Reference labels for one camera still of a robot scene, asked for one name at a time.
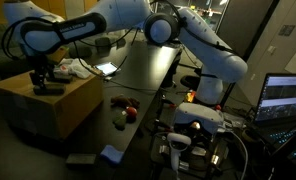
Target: light switch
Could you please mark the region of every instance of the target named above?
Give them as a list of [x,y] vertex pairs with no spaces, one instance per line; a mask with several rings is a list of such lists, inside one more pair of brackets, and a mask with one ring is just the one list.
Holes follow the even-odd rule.
[[275,46],[269,46],[267,51],[272,55],[272,54],[274,54],[275,50],[276,50]]
[[250,80],[253,81],[255,79],[255,77],[256,77],[256,74],[252,74]]

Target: red object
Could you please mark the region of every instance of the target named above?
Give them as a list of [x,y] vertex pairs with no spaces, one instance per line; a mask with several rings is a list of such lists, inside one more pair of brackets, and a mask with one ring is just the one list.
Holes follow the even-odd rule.
[[137,110],[133,107],[127,107],[126,113],[129,117],[135,118],[137,116]]
[[221,111],[221,106],[220,106],[220,105],[217,105],[217,106],[215,107],[215,109]]

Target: laptop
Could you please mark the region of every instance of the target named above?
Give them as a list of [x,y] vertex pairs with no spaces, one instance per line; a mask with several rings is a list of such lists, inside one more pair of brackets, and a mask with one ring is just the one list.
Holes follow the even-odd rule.
[[252,124],[275,149],[296,132],[296,74],[266,74]]

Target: cloth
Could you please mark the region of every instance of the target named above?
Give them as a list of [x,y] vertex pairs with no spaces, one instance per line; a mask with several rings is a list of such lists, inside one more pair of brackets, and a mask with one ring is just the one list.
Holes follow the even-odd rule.
[[90,76],[90,72],[83,67],[91,69],[91,66],[88,65],[83,59],[70,59],[64,58],[57,67],[54,69],[54,73],[63,74],[63,75],[76,75],[79,78],[86,79]]
[[100,153],[100,156],[106,158],[110,163],[117,165],[120,164],[124,152],[118,151],[112,145],[106,145],[106,147]]

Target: black cable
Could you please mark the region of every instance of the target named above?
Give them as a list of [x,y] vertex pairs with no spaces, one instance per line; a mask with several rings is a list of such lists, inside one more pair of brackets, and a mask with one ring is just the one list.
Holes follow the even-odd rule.
[[85,42],[85,41],[83,41],[83,40],[79,40],[81,43],[84,43],[84,44],[86,44],[86,45],[88,45],[88,46],[94,46],[94,47],[106,47],[106,46],[112,46],[113,44],[115,44],[115,43],[118,43],[119,41],[121,41],[124,37],[126,37],[130,32],[131,32],[131,30],[133,30],[133,28],[130,28],[123,36],[121,36],[119,39],[117,39],[115,42],[112,42],[112,43],[110,43],[110,44],[107,44],[107,45],[95,45],[95,44],[90,44],[90,43],[87,43],[87,42]]
[[127,86],[127,85],[123,85],[121,83],[115,82],[113,80],[109,80],[109,82],[112,82],[114,84],[120,85],[121,87],[127,88],[127,89],[132,89],[132,90],[136,90],[136,91],[154,91],[157,92],[158,90],[154,90],[154,89],[142,89],[142,88],[135,88],[135,87],[131,87],[131,86]]
[[[48,23],[48,24],[52,24],[52,22],[48,21],[48,20],[45,20],[45,19],[42,19],[42,18],[39,18],[39,17],[27,17],[25,19],[22,19],[22,20],[19,20],[19,21],[16,21],[14,22],[13,24],[11,24],[7,29],[6,31],[4,32],[3,36],[2,36],[2,39],[1,39],[1,48],[4,52],[4,54],[9,57],[10,59],[13,59],[13,60],[18,60],[19,58],[17,56],[14,56],[11,52],[10,52],[10,48],[9,48],[9,45],[10,45],[10,40],[13,36],[13,33],[15,31],[15,28],[20,24],[20,23],[23,23],[23,22],[26,22],[26,21],[39,21],[39,22],[43,22],[43,23]],[[6,40],[6,37],[8,35],[8,33],[10,32],[10,35],[8,36],[8,39],[7,39],[7,44],[5,45],[5,40]]]
[[243,102],[243,101],[238,100],[238,99],[236,99],[236,98],[234,98],[234,97],[229,96],[229,98],[231,98],[231,99],[233,99],[234,101],[237,101],[237,102],[239,102],[239,103],[241,103],[241,104],[245,104],[245,105],[248,105],[248,106],[251,106],[251,107],[253,106],[253,105],[251,105],[251,104],[249,104],[249,103]]
[[78,60],[79,60],[79,63],[81,64],[82,67],[84,67],[88,72],[90,72],[91,74],[95,75],[95,76],[99,76],[101,78],[105,78],[105,76],[99,74],[99,73],[96,73],[95,71],[91,70],[90,68],[88,68],[87,66],[85,66],[82,62],[81,62],[81,59],[80,59],[80,56],[79,56],[79,51],[78,51],[78,48],[77,48],[77,44],[76,42],[74,41],[74,46],[75,46],[75,50],[76,50],[76,54],[77,54],[77,57],[78,57]]
[[234,114],[237,114],[243,118],[247,117],[247,111],[243,108],[232,108],[230,106],[224,106],[225,109],[229,109],[230,111],[232,111]]
[[189,56],[189,54],[188,54],[188,52],[187,52],[187,50],[186,50],[186,48],[183,46],[183,48],[182,48],[184,51],[185,51],[185,53],[186,53],[186,55],[187,55],[187,57],[189,58],[189,60],[192,62],[192,64],[194,64],[197,68],[200,68],[198,65],[197,65],[197,63],[196,62],[194,62],[192,59],[191,59],[191,57]]
[[[136,36],[137,36],[137,32],[138,32],[138,30],[139,30],[139,29],[136,30],[136,33],[135,33],[135,35],[134,35],[134,38],[133,38],[133,40],[132,40],[132,42],[131,42],[131,46],[134,44],[134,41],[135,41],[135,39],[136,39]],[[77,48],[77,44],[76,44],[76,42],[73,42],[73,43],[74,43],[74,46],[75,46],[75,50],[76,50],[76,54],[77,54],[77,57],[78,57],[79,63],[80,63],[80,64],[81,64],[81,65],[82,65],[87,71],[89,71],[90,73],[92,73],[92,74],[94,74],[94,75],[96,75],[96,76],[99,76],[99,77],[105,78],[105,76],[102,76],[102,75],[100,75],[100,74],[94,72],[93,70],[89,69],[87,66],[85,66],[85,65],[81,62],[81,59],[80,59],[80,56],[79,56],[79,52],[78,52],[78,48]],[[121,62],[121,64],[118,66],[118,68],[114,71],[114,73],[117,72],[118,69],[121,68],[121,66],[124,64],[124,62],[126,61],[126,59],[127,59],[127,56],[125,56],[125,58],[123,59],[123,61]],[[127,85],[123,85],[123,84],[121,84],[121,83],[118,83],[118,82],[115,82],[115,81],[112,81],[112,80],[108,80],[108,82],[112,82],[112,83],[117,84],[117,85],[119,85],[119,86],[121,86],[121,87],[124,87],[124,88],[127,88],[127,89],[136,90],[136,91],[156,91],[156,90],[152,90],[152,89],[134,88],[134,87],[130,87],[130,86],[127,86]]]
[[239,56],[238,53],[232,49],[228,49],[226,48],[225,46],[222,46],[219,44],[219,42],[217,41],[216,44],[213,44],[211,42],[208,42],[202,38],[200,38],[199,36],[197,36],[195,33],[193,33],[192,31],[190,31],[188,28],[187,28],[187,23],[185,21],[184,18],[181,18],[179,12],[178,12],[178,9],[173,5],[171,4],[170,2],[168,2],[167,0],[154,0],[153,2],[151,2],[150,4],[153,4],[153,3],[156,3],[156,2],[164,2],[164,3],[167,3],[169,4],[169,6],[171,7],[171,9],[174,11],[174,13],[176,14],[177,18],[178,18],[178,22],[179,22],[179,25],[181,27],[183,27],[187,32],[188,34],[190,34],[192,37],[194,37],[195,39],[197,39],[198,41],[208,45],[208,46],[211,46],[213,48],[216,48],[218,50],[221,50],[221,51],[227,51],[227,52],[230,52],[232,53],[233,55],[236,55],[236,56]]

